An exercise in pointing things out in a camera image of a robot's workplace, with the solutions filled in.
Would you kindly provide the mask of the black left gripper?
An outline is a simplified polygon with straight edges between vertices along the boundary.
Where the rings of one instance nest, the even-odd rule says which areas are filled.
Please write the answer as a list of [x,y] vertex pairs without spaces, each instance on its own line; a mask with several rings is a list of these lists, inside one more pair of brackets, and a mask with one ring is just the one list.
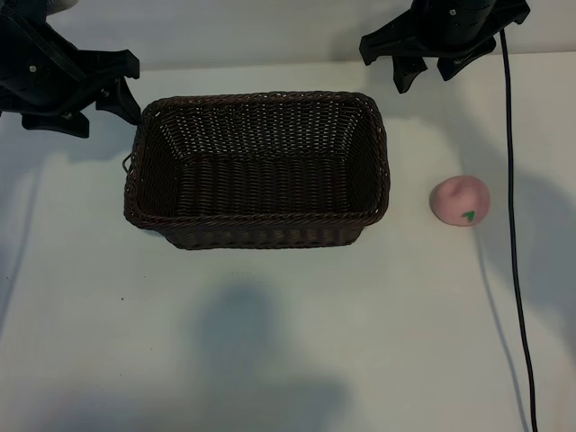
[[81,111],[90,104],[139,125],[141,109],[126,80],[140,77],[140,61],[127,49],[78,49],[47,22],[76,4],[1,3],[1,109],[22,113],[27,131],[80,139],[89,137],[89,120]]

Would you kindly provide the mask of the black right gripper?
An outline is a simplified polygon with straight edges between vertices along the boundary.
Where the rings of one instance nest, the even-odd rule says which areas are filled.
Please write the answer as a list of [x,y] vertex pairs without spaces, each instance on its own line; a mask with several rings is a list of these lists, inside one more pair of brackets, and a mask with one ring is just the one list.
[[470,53],[511,23],[530,14],[525,1],[414,1],[410,9],[361,38],[359,51],[371,64],[392,57],[393,81],[400,94],[439,58],[437,69],[449,81],[471,62]]

